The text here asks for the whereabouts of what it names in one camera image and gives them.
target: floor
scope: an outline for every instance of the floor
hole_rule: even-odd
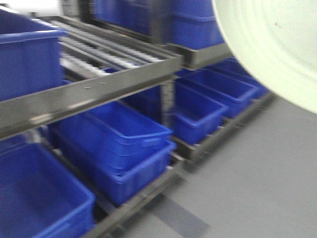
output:
[[[316,238],[317,115],[276,99],[112,237]]]

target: bin handle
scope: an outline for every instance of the bin handle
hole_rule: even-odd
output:
[[[151,138],[151,139],[144,139],[142,141],[142,147],[150,147],[150,146],[158,146],[161,143],[160,138]]]
[[[56,235],[60,234],[61,232],[63,232],[64,230],[68,229],[70,227],[71,223],[67,222],[66,224],[62,225],[61,227],[59,227],[58,229],[51,231],[46,238],[54,238],[56,237]]]

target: white lid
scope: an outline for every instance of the white lid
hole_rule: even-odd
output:
[[[317,114],[316,0],[212,0],[242,66],[286,100]]]

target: metal shelving rack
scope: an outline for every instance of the metal shelving rack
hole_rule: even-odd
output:
[[[202,50],[169,44],[169,34],[166,31],[170,29],[165,27],[169,24],[169,19],[161,17],[168,15],[169,4],[170,0],[151,0],[150,36],[93,19],[89,0],[78,1],[76,9],[79,11],[80,21],[69,17],[44,18],[46,21],[58,21],[74,28],[70,31],[70,40],[63,40],[65,53],[88,63],[97,63],[93,66],[98,69],[115,66],[121,71],[109,75],[96,75],[91,79],[0,102],[0,138],[11,137],[157,85],[162,85],[163,124],[169,126],[168,113],[174,106],[173,82],[176,77],[173,73],[181,66],[197,69],[231,56],[225,43]],[[94,46],[94,50],[83,48],[78,42]],[[109,59],[98,53],[101,50],[118,51],[119,58],[127,57],[139,65],[130,67],[121,64],[116,58]],[[81,68],[75,66],[67,69],[75,80],[80,75],[84,78],[92,75],[92,72],[80,71]],[[173,138],[178,148],[176,153],[171,154],[172,163],[168,170],[120,207],[114,207],[67,159],[42,139],[42,143],[96,195],[97,225],[81,238],[107,237],[173,182],[182,170],[183,158],[193,163],[209,155],[219,142],[242,126],[243,122],[259,112],[273,98],[274,95],[268,93],[261,99],[254,100],[248,109],[235,119],[224,120],[214,134],[207,136],[199,144],[191,146],[178,138]]]
[[[151,44],[143,43],[113,31],[103,30],[67,17],[49,18],[71,25],[78,30],[107,39],[109,49],[137,58],[140,66],[127,65],[119,57],[105,58],[105,53],[94,48],[82,49],[73,43],[74,38],[64,41],[64,51],[82,60],[93,60],[103,67],[115,64],[119,72],[78,81],[35,94],[0,102],[0,138],[13,136],[93,107],[118,100],[139,91],[174,79],[172,75],[181,67],[182,57]],[[98,46],[99,42],[76,35],[76,42]]]

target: storage bin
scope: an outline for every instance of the storage bin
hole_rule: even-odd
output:
[[[16,135],[6,140],[0,141],[0,154],[12,150],[27,143],[27,137],[24,134]]]
[[[2,238],[78,238],[94,225],[94,196],[38,144],[0,155],[0,185]]]
[[[251,77],[244,68],[235,60],[226,59],[219,63],[210,65],[206,69],[223,73],[230,76],[238,81],[249,83],[258,87],[258,91],[254,94],[254,98],[258,99],[268,92],[268,89],[260,84],[256,79]]]
[[[95,17],[110,23],[131,28],[133,8],[131,0],[95,0]]]
[[[0,101],[60,86],[60,28],[0,7]]]
[[[229,107],[225,116],[233,118],[251,104],[258,88],[207,69],[187,75],[180,83]]]
[[[174,73],[175,75],[179,76],[179,77],[184,77],[186,76],[187,74],[190,74],[190,73],[193,73],[194,71],[192,70],[188,70],[188,69],[181,69],[180,71],[177,71],[176,73]]]
[[[214,16],[197,17],[175,12],[172,42],[194,50],[224,42]]]
[[[169,153],[176,147],[172,142],[165,142],[159,151],[122,176],[117,176],[109,174],[103,163],[91,159],[90,155],[72,143],[71,139],[56,130],[54,132],[64,156],[86,174],[115,205],[126,202],[163,173],[170,162]]]
[[[64,119],[57,128],[117,175],[161,149],[172,133],[118,102]]]
[[[174,12],[197,17],[214,16],[210,0],[174,0],[172,4]]]
[[[188,144],[198,143],[217,129],[227,106],[179,83],[175,84],[175,90],[174,135]],[[146,90],[142,93],[124,101],[151,118],[160,116],[160,99],[155,100],[156,91]]]
[[[122,101],[131,105],[134,109],[147,117],[161,122],[161,100],[155,90],[148,90],[123,98]]]
[[[188,144],[198,143],[218,128],[228,107],[179,83],[175,87],[174,135]]]
[[[133,14],[133,26],[132,30],[149,35],[150,34],[150,9],[148,0],[135,0],[130,1],[132,14]]]

